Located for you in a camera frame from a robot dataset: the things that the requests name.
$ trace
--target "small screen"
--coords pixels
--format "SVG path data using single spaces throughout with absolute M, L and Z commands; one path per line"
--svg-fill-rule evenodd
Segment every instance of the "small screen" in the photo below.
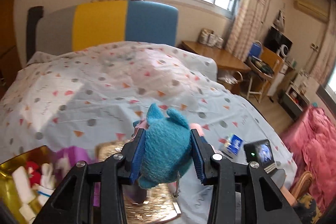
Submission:
M 267 165 L 267 163 L 273 161 L 272 151 L 268 143 L 263 143 L 257 146 L 258 158 L 262 165 Z

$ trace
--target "pink bedding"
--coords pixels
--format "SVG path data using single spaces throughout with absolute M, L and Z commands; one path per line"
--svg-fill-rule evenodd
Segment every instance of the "pink bedding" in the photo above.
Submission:
M 297 164 L 296 184 L 306 170 L 313 174 L 309 189 L 322 212 L 336 193 L 336 128 L 322 108 L 310 106 L 283 134 L 282 140 L 293 152 Z

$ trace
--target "small box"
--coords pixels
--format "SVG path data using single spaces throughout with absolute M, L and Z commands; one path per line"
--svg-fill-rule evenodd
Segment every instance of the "small box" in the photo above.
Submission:
M 232 134 L 227 138 L 227 142 L 222 145 L 221 151 L 231 158 L 238 155 L 239 149 L 243 145 L 243 140 L 237 135 Z

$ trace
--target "patterned bedsheet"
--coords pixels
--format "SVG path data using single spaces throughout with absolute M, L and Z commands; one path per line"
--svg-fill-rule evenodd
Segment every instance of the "patterned bedsheet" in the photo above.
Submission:
M 199 123 L 216 149 L 231 133 L 247 142 L 268 138 L 286 186 L 293 183 L 292 155 L 248 101 L 216 82 L 212 59 L 167 45 L 118 42 L 61 56 L 37 52 L 30 63 L 0 102 L 0 162 L 41 145 L 54 151 L 75 145 L 93 155 L 99 143 L 131 138 L 132 122 L 155 102 L 163 113 L 173 107 Z M 246 162 L 243 149 L 235 161 Z M 181 180 L 179 202 L 193 222 L 204 223 L 208 189 L 193 166 Z

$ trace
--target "screw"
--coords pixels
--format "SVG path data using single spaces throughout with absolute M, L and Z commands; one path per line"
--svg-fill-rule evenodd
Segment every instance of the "screw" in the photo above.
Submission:
M 83 160 L 78 161 L 76 163 L 76 166 L 79 167 L 79 168 L 85 166 L 85 161 L 83 161 Z
M 212 155 L 212 158 L 214 160 L 221 160 L 223 158 L 223 156 L 221 154 L 216 153 L 216 154 Z
M 122 153 L 115 153 L 113 155 L 113 158 L 116 160 L 121 160 L 124 157 L 124 155 Z
M 250 165 L 252 168 L 256 168 L 256 169 L 259 168 L 259 163 L 257 163 L 256 161 L 251 161 Z

